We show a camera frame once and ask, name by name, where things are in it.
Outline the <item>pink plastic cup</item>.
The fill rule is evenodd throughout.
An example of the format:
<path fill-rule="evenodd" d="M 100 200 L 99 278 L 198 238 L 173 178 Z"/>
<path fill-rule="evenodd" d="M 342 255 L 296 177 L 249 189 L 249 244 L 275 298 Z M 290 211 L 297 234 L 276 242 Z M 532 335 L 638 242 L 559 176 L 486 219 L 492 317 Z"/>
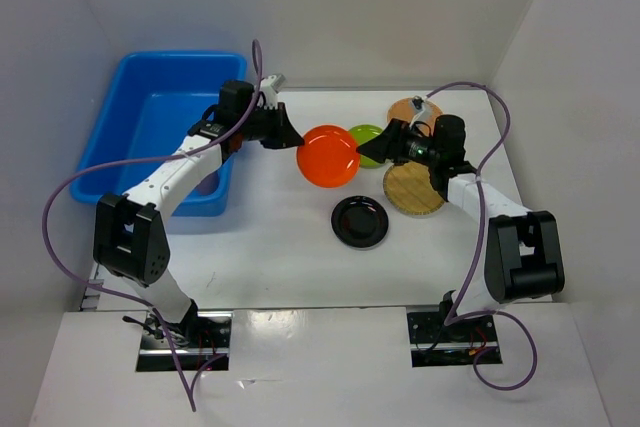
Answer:
<path fill-rule="evenodd" d="M 219 175 L 213 172 L 206 176 L 196 187 L 196 192 L 201 196 L 213 194 L 219 185 Z"/>

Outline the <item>orange plastic plate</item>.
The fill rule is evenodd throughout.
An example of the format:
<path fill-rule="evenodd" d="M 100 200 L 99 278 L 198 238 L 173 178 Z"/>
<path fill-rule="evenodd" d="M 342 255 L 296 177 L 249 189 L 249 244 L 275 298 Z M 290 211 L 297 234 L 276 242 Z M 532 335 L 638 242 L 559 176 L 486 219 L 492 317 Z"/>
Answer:
<path fill-rule="evenodd" d="M 303 136 L 296 162 L 303 177 L 321 188 L 338 188 L 351 182 L 360 167 L 358 144 L 344 128 L 319 125 Z"/>

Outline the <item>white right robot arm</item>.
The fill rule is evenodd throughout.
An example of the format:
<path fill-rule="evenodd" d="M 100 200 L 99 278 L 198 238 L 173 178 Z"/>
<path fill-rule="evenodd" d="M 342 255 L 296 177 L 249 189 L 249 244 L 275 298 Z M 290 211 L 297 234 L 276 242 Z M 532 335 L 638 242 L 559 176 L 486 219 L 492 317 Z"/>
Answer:
<path fill-rule="evenodd" d="M 426 167 L 433 189 L 479 225 L 470 270 L 461 288 L 445 297 L 448 309 L 438 316 L 440 332 L 450 340 L 470 332 L 475 317 L 565 287 L 554 215 L 526 208 L 483 180 L 480 168 L 466 158 L 465 142 L 463 119 L 441 115 L 428 136 L 392 119 L 381 134 L 357 149 L 376 162 Z"/>

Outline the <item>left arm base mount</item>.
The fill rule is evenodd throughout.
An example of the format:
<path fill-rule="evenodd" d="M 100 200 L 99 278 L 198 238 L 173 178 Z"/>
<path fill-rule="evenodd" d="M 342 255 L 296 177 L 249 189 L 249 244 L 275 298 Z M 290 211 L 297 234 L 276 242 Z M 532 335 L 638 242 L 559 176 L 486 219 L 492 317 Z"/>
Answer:
<path fill-rule="evenodd" d="M 192 340 L 175 340 L 176 354 L 182 369 L 195 373 L 209 360 L 215 361 L 205 367 L 207 371 L 226 371 L 229 367 L 229 348 L 232 333 L 233 313 L 231 311 L 200 311 L 199 318 L 204 324 L 204 332 Z M 136 371 L 175 371 L 175 364 L 159 321 L 148 313 L 138 349 Z"/>

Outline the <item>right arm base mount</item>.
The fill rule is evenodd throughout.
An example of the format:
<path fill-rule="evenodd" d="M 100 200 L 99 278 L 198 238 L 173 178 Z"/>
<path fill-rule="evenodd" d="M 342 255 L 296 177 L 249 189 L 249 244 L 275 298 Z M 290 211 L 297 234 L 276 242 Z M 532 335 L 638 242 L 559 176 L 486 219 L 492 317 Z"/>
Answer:
<path fill-rule="evenodd" d="M 434 308 L 406 312 L 411 361 L 418 367 L 501 364 L 497 331 L 491 316 L 444 326 Z"/>

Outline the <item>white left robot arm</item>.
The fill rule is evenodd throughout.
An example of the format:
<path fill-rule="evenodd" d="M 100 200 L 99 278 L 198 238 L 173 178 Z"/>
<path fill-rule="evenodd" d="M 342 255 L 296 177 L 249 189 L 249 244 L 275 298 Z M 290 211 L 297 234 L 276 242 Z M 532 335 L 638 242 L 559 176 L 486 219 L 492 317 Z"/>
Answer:
<path fill-rule="evenodd" d="M 156 308 L 158 324 L 164 324 L 164 335 L 176 346 L 192 344 L 211 328 L 169 272 L 165 223 L 243 143 L 257 141 L 273 150 L 303 145 L 278 99 L 283 83 L 281 74 L 258 86 L 225 82 L 217 103 L 190 127 L 173 160 L 124 193 L 107 193 L 97 203 L 94 260 Z"/>

